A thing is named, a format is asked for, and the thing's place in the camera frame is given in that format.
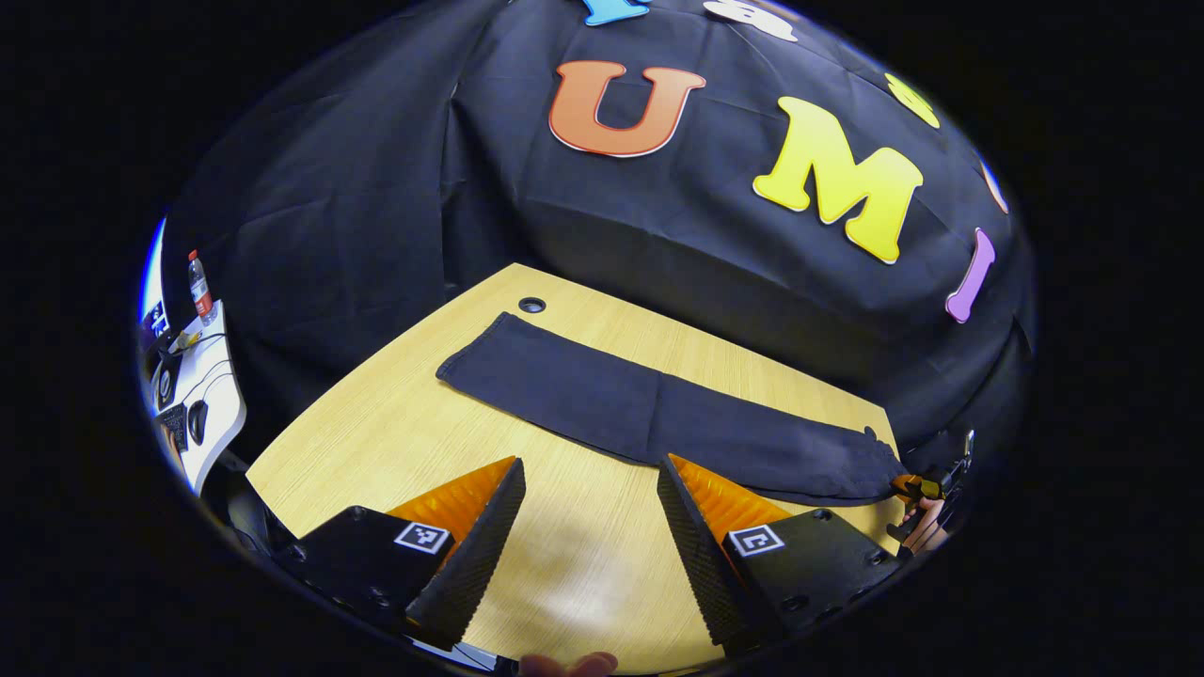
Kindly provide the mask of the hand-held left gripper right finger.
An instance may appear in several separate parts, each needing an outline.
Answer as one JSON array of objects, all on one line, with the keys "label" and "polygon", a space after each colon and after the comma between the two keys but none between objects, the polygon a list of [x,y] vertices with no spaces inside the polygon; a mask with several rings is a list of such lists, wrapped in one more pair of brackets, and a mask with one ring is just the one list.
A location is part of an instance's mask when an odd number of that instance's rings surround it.
[{"label": "hand-held left gripper right finger", "polygon": [[657,495],[712,642],[796,638],[898,573],[899,557],[826,507],[792,514],[696,463],[659,463]]}]

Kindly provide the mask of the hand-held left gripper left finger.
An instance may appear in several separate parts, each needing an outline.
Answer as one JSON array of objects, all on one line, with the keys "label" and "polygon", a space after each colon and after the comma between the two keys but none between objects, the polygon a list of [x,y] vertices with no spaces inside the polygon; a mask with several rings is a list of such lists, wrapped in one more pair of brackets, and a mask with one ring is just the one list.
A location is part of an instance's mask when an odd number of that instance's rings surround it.
[{"label": "hand-held left gripper left finger", "polygon": [[358,620],[439,650],[464,638],[526,493],[504,457],[386,512],[349,506],[275,552],[284,573]]}]

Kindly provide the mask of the black jeans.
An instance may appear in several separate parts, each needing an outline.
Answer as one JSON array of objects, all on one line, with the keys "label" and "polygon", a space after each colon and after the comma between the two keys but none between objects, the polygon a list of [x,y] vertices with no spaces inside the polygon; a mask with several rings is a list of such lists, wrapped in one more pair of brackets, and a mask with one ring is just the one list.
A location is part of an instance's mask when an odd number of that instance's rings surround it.
[{"label": "black jeans", "polygon": [[760,496],[862,506],[905,472],[869,426],[851,430],[594,351],[500,313],[437,369],[445,385],[636,465],[687,459]]}]

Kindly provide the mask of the white side desk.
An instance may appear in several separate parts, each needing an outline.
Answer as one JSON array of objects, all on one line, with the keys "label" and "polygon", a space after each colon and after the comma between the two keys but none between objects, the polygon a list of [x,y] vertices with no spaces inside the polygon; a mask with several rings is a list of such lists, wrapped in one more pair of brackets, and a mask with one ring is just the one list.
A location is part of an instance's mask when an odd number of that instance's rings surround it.
[{"label": "white side desk", "polygon": [[[150,432],[172,469],[195,496],[202,493],[205,481],[228,454],[228,446],[244,428],[244,394],[237,381],[228,331],[228,310],[220,300],[214,304],[216,320],[203,326],[191,320],[184,329],[185,338],[197,341],[182,346],[178,336],[169,346],[172,354],[150,351],[141,379],[141,392]],[[193,446],[185,431],[185,410],[205,399],[208,416],[205,441]]]}]

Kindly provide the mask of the black backdrop cloth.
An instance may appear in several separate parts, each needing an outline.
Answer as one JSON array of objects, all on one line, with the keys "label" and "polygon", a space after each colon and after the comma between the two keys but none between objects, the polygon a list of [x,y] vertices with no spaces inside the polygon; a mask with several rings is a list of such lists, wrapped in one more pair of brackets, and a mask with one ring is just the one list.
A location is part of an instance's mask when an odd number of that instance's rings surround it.
[{"label": "black backdrop cloth", "polygon": [[[374,352],[510,264],[727,338],[881,406],[905,463],[976,432],[1007,454],[1037,349],[1035,254],[943,111],[830,27],[793,39],[651,0],[588,27],[583,0],[414,0],[237,120],[169,210],[169,320],[197,251],[234,331],[237,449],[259,455]],[[842,220],[752,192],[818,104],[856,163],[922,184],[885,264]]]}]

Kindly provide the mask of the clear plastic bottle red cap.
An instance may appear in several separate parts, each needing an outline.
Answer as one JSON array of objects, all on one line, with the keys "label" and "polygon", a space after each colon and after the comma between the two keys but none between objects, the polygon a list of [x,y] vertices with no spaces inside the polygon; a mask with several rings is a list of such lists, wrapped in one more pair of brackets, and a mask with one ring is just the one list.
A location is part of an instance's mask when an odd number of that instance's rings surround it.
[{"label": "clear plastic bottle red cap", "polygon": [[211,295],[205,267],[199,260],[196,249],[188,257],[188,282],[197,319],[203,326],[209,326],[216,320],[214,298]]}]

